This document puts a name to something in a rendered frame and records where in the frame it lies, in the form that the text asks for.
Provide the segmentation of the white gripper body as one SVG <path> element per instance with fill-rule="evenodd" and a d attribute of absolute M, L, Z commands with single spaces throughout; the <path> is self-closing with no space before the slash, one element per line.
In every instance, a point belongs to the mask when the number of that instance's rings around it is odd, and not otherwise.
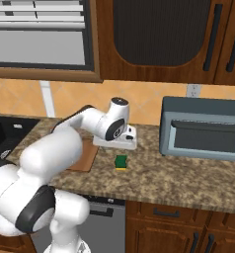
<path fill-rule="evenodd" d="M 106 141 L 106 140 L 100 139 L 97 136 L 94 136 L 93 144 L 96 146 L 102 146 L 102 147 L 135 150 L 137 147 L 137 139 L 135 136 L 126 135 L 126 134 L 122 134 L 117 139 L 114 139 L 111 141 Z"/>

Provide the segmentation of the green and yellow sponge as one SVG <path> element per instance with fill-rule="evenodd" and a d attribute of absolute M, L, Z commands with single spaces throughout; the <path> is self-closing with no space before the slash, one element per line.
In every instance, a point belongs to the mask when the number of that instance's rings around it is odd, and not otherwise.
<path fill-rule="evenodd" d="M 127 156 L 118 155 L 115 160 L 116 169 L 119 171 L 125 171 L 127 168 Z"/>

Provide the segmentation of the brown wooden cutting board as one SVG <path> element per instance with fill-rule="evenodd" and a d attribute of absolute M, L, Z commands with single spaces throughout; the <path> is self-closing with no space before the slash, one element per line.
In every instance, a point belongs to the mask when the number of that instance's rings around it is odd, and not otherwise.
<path fill-rule="evenodd" d="M 69 171 L 89 173 L 94 163 L 99 147 L 90 139 L 83 140 L 83 152 L 79 161 L 68 168 Z"/>

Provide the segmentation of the grey microwave door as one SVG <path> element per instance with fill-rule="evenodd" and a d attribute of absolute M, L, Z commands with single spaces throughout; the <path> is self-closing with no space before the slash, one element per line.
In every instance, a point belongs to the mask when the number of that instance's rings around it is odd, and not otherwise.
<path fill-rule="evenodd" d="M 171 126 L 169 147 L 178 151 L 235 156 L 235 132 L 175 128 Z"/>

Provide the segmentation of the grey dishwasher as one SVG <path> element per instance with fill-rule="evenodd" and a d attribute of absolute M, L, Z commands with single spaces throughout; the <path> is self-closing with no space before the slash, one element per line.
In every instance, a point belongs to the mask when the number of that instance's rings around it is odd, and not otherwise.
<path fill-rule="evenodd" d="M 51 224 L 31 235 L 37 253 L 125 253 L 125 200 L 55 191 Z M 112 217 L 90 211 L 114 210 Z"/>

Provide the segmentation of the grey microwave oven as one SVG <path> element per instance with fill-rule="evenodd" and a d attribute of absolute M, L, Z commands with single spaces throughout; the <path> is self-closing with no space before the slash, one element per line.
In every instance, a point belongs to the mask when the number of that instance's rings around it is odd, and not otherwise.
<path fill-rule="evenodd" d="M 235 156 L 228 154 L 204 154 L 171 149 L 169 140 L 172 120 L 235 125 L 235 100 L 164 97 L 159 128 L 159 152 L 162 155 L 235 161 Z"/>

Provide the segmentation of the wooden drawer front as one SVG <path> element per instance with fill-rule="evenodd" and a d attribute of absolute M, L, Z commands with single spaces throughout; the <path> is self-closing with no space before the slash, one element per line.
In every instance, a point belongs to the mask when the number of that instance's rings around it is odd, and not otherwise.
<path fill-rule="evenodd" d="M 167 211 L 167 212 L 180 212 L 180 217 L 168 217 L 162 215 L 154 215 L 153 208 L 157 208 L 159 211 Z M 207 220 L 209 217 L 209 211 L 203 211 L 198 209 L 189 209 L 189 208 L 181 208 L 174 206 L 164 206 L 158 204 L 148 204 L 142 203 L 140 208 L 140 213 L 146 218 L 153 218 L 156 220 L 194 225 L 198 227 L 202 227 L 207 224 Z"/>
<path fill-rule="evenodd" d="M 235 213 L 215 211 L 212 214 L 209 226 L 213 229 L 235 231 Z"/>

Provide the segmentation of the wooden lower cupboard door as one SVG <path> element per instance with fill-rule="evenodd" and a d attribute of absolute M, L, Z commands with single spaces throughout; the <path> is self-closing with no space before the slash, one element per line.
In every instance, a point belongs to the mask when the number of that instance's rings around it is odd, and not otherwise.
<path fill-rule="evenodd" d="M 200 247 L 200 253 L 204 253 L 205 251 L 209 233 L 214 234 L 214 243 L 211 247 L 210 253 L 235 253 L 235 232 L 216 229 L 208 229 L 206 231 Z"/>
<path fill-rule="evenodd" d="M 125 222 L 125 253 L 190 253 L 194 232 L 202 228 L 128 217 Z"/>

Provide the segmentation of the black sink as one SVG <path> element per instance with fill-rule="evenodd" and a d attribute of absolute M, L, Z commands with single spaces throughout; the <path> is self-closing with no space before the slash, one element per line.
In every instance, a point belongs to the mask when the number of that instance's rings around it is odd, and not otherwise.
<path fill-rule="evenodd" d="M 6 158 L 38 122 L 37 119 L 0 117 L 0 159 Z"/>

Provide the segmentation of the wooden cupboard door dark panel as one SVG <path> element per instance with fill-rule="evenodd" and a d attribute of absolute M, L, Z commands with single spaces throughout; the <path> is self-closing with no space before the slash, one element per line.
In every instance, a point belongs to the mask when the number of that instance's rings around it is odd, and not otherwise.
<path fill-rule="evenodd" d="M 215 4 L 223 4 L 210 68 L 203 71 Z M 96 0 L 101 77 L 213 82 L 232 0 Z"/>
<path fill-rule="evenodd" d="M 232 72 L 226 71 L 226 65 L 231 55 L 234 40 L 235 40 L 235 0 L 233 0 L 232 2 L 228 24 L 224 36 L 224 41 L 221 48 L 220 57 L 218 60 L 218 65 L 214 78 L 215 84 L 235 86 L 235 64 Z"/>

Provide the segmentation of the window with white blinds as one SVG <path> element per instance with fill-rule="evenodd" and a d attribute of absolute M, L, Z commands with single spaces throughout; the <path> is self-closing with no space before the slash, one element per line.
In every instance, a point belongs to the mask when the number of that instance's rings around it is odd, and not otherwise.
<path fill-rule="evenodd" d="M 0 78 L 99 82 L 96 0 L 0 0 Z"/>

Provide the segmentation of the wooden lower cupboard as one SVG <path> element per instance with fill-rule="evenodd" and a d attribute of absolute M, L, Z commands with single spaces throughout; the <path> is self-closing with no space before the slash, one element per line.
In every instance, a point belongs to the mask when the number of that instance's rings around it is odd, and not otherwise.
<path fill-rule="evenodd" d="M 0 235 L 0 253 L 37 253 L 29 235 L 5 237 Z"/>

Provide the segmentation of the white wall socket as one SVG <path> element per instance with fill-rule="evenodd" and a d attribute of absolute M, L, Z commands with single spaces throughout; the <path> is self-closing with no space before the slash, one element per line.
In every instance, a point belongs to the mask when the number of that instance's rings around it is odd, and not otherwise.
<path fill-rule="evenodd" d="M 189 98 L 198 98 L 200 95 L 200 84 L 188 84 L 186 96 Z"/>

